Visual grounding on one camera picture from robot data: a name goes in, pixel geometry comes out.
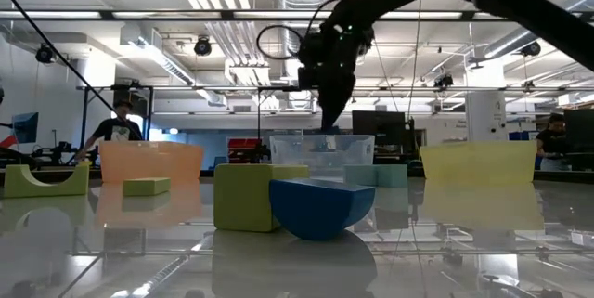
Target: person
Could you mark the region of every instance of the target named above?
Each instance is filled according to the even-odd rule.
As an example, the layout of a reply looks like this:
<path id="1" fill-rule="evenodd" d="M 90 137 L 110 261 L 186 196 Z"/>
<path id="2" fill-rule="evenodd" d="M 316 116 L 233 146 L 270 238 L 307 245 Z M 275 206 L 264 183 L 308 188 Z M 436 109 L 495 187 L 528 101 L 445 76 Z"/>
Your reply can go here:
<path id="1" fill-rule="evenodd" d="M 536 155 L 542 157 L 540 170 L 569 171 L 570 167 L 563 158 L 565 151 L 565 120 L 563 115 L 552 113 L 547 129 L 536 136 Z"/>
<path id="2" fill-rule="evenodd" d="M 142 140 L 140 127 L 137 123 L 126 120 L 132 109 L 132 103 L 125 100 L 116 102 L 113 106 L 116 118 L 109 118 L 99 125 L 97 130 L 86 140 L 83 148 L 76 154 L 76 160 L 83 160 L 86 152 L 103 137 L 106 141 L 135 141 Z"/>

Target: ceiling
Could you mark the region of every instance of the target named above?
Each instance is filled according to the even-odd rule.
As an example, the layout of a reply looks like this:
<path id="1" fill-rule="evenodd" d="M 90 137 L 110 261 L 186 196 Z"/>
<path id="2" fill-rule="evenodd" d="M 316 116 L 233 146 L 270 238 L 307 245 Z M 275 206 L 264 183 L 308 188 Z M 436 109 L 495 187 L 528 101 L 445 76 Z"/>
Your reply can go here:
<path id="1" fill-rule="evenodd" d="M 257 9 L 277 8 L 276 0 L 249 0 L 251 6 Z M 566 0 L 549 0 L 562 4 Z M 25 9 L 191 9 L 188 0 L 19 0 Z M 586 9 L 594 6 L 585 5 Z M 0 0 L 0 7 L 10 9 L 8 0 Z M 474 10 L 472 4 L 462 0 L 420 0 L 404 6 L 407 10 Z M 255 22 L 257 32 L 270 22 Z M 136 24 L 145 31 L 156 30 L 163 38 L 163 50 L 180 64 L 192 71 L 201 84 L 230 84 L 224 76 L 226 57 L 218 43 L 211 38 L 213 52 L 208 57 L 197 57 L 193 52 L 194 44 L 199 35 L 208 35 L 209 30 L 204 22 L 192 21 L 139 21 Z M 30 32 L 31 28 L 24 21 L 17 21 L 13 31 Z M 81 32 L 100 42 L 112 50 L 119 59 L 126 62 L 119 63 L 118 77 L 132 77 L 143 84 L 180 85 L 162 67 L 154 61 L 134 57 L 133 48 L 121 42 L 121 29 L 124 25 L 119 21 L 52 21 L 40 22 L 40 27 L 46 32 Z M 511 22 L 422 22 L 415 20 L 398 22 L 378 22 L 374 25 L 375 42 L 365 56 L 365 61 L 356 69 L 357 86 L 377 86 L 389 82 L 393 85 L 411 86 L 427 83 L 433 85 L 433 79 L 440 71 L 451 73 L 455 85 L 464 85 L 464 58 L 455 55 L 446 64 L 446 70 L 439 70 L 437 66 L 452 56 L 452 53 L 466 53 L 471 56 L 473 46 L 490 45 L 506 34 L 518 29 L 519 26 Z M 266 52 L 277 51 L 281 47 L 281 32 L 271 30 L 264 35 L 263 46 Z M 542 51 L 538 57 L 522 58 L 519 56 L 505 57 L 505 78 L 508 84 L 520 84 L 525 79 L 535 77 L 549 71 L 561 69 L 573 61 L 558 52 L 545 42 L 540 42 Z M 268 60 L 271 80 L 280 80 L 284 75 L 282 62 Z M 570 82 L 592 78 L 590 71 L 577 69 L 561 76 L 551 76 L 538 85 L 564 85 Z M 389 96 L 387 92 L 355 92 L 357 96 Z M 405 97 L 406 93 L 394 93 Z M 521 97 L 522 93 L 508 93 L 508 96 Z M 432 93 L 422 96 L 433 96 Z M 555 97 L 555 93 L 548 93 L 544 97 Z M 163 94 L 163 97 L 175 97 L 175 94 Z M 180 98 L 192 98 L 188 93 L 179 93 Z"/>

